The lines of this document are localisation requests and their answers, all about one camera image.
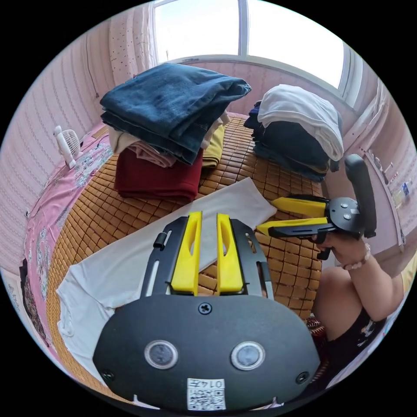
bamboo mat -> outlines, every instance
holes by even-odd
[[[319,184],[271,162],[257,159],[252,151],[252,131],[244,128],[243,122],[239,117],[231,117],[225,130],[222,159],[216,169],[203,172],[197,198],[246,177],[252,178],[260,193],[269,201],[288,193],[321,196]],[[81,383],[113,398],[118,397],[82,368],[67,351],[56,325],[60,319],[56,289],[70,265],[81,262],[110,243],[180,207],[170,201],[119,197],[113,190],[116,163],[117,156],[114,155],[93,177],[71,209],[53,252],[46,298],[53,343],[64,367]],[[274,218],[286,220],[296,217],[277,212]],[[317,248],[309,241],[297,238],[275,239],[259,233],[256,236],[268,257],[275,300],[291,308],[302,319],[307,319],[321,275]],[[211,265],[199,276],[199,293],[212,295],[216,285],[216,265]]]

red folded cloth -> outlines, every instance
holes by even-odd
[[[162,168],[125,149],[117,160],[114,189],[121,197],[190,202],[198,194],[202,161],[200,150],[193,165],[176,162]]]

bottle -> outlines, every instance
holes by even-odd
[[[401,205],[404,203],[407,196],[410,194],[411,186],[413,182],[411,180],[405,182],[398,191],[393,194],[395,208],[399,209]]]

hand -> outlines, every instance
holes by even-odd
[[[352,236],[344,234],[328,233],[325,241],[317,247],[321,251],[331,248],[335,258],[342,265],[356,264],[362,261],[366,255],[363,239],[356,240]]]

stack of clothes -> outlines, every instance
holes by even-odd
[[[255,103],[244,126],[253,130],[257,156],[321,182],[327,172],[339,170],[341,124],[339,112],[327,100],[280,84]]]
[[[202,167],[221,158],[227,106],[250,91],[242,79],[171,63],[109,91],[100,104],[120,154],[115,189],[124,197],[192,201]]]

